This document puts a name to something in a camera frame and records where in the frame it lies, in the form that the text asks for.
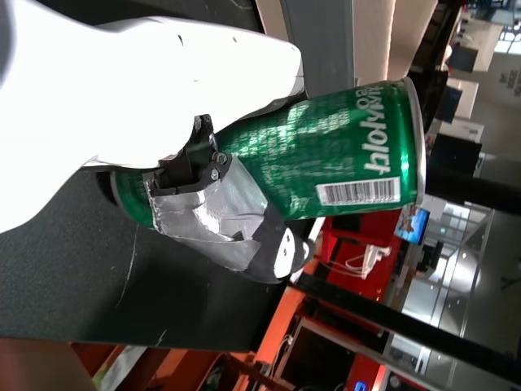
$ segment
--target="screw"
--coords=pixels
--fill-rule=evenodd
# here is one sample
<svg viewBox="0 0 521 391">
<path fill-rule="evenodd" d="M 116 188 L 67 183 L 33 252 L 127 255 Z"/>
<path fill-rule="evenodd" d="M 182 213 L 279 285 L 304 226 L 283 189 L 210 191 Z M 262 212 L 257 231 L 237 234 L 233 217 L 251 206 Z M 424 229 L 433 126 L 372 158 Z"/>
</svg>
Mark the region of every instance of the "screw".
<svg viewBox="0 0 521 391">
<path fill-rule="evenodd" d="M 217 171 L 217 169 L 213 169 L 212 170 L 212 180 L 216 181 L 217 179 L 219 179 L 219 171 Z"/>
<path fill-rule="evenodd" d="M 215 139 L 215 134 L 210 134 L 208 141 L 210 142 L 210 145 L 214 147 L 214 149 L 217 149 L 217 141 Z"/>
<path fill-rule="evenodd" d="M 227 161 L 228 161 L 228 157 L 226 157 L 226 155 L 224 153 L 217 154 L 217 163 L 219 163 L 220 165 L 223 165 Z"/>
</svg>

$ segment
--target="silver duct tape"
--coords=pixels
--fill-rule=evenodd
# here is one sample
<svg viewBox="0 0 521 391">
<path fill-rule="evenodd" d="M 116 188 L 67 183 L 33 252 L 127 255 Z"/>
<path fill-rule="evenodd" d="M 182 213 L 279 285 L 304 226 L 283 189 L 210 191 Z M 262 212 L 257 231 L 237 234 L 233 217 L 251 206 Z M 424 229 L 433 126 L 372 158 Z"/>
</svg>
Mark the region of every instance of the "silver duct tape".
<svg viewBox="0 0 521 391">
<path fill-rule="evenodd" d="M 231 270 L 246 270 L 261 244 L 252 236 L 264 221 L 268 200 L 237 158 L 223 178 L 203 190 L 151 196 L 157 231 L 187 244 Z"/>
</svg>

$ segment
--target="monitor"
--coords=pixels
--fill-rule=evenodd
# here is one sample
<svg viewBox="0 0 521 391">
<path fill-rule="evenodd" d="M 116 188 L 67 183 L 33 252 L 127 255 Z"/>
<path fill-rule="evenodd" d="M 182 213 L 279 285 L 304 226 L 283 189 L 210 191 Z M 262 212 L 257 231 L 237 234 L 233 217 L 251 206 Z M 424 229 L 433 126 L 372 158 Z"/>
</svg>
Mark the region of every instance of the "monitor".
<svg viewBox="0 0 521 391">
<path fill-rule="evenodd" d="M 478 51 L 470 47 L 454 45 L 453 53 L 449 58 L 449 68 L 459 69 L 463 72 L 472 73 Z"/>
<path fill-rule="evenodd" d="M 421 209 L 418 206 L 405 206 L 401 210 L 394 235 L 414 244 L 422 243 L 429 215 L 428 210 Z"/>
<path fill-rule="evenodd" d="M 458 104 L 462 98 L 462 90 L 458 90 L 451 86 L 445 86 L 443 95 L 441 95 L 440 106 L 436 112 L 435 118 L 440 121 L 452 123 Z"/>
<path fill-rule="evenodd" d="M 429 168 L 472 176 L 480 152 L 479 143 L 447 134 L 438 134 L 429 156 Z"/>
</svg>

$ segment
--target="black table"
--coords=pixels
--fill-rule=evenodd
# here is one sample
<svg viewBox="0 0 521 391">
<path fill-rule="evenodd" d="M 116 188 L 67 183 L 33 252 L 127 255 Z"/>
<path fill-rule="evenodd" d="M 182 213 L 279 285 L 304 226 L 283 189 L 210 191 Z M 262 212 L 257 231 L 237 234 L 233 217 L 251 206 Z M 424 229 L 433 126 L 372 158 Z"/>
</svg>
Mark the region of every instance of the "black table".
<svg viewBox="0 0 521 391">
<path fill-rule="evenodd" d="M 148 13 L 260 30 L 250 1 L 45 3 L 91 24 Z M 45 171 L 45 162 L 37 169 Z M 28 183 L 21 191 L 37 189 Z M 93 172 L 78 172 L 31 222 L 1 234 L 0 254 L 5 337 L 249 351 L 284 289 L 137 226 L 107 200 Z"/>
</svg>

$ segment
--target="blue light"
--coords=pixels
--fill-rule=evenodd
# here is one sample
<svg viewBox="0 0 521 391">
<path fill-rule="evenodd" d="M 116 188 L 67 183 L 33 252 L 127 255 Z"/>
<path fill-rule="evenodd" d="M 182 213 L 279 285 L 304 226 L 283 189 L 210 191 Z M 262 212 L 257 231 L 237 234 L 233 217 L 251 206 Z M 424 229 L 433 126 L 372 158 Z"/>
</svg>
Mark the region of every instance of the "blue light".
<svg viewBox="0 0 521 391">
<path fill-rule="evenodd" d="M 355 385 L 355 391 L 366 391 L 366 383 L 362 383 L 361 381 L 358 381 Z"/>
</svg>

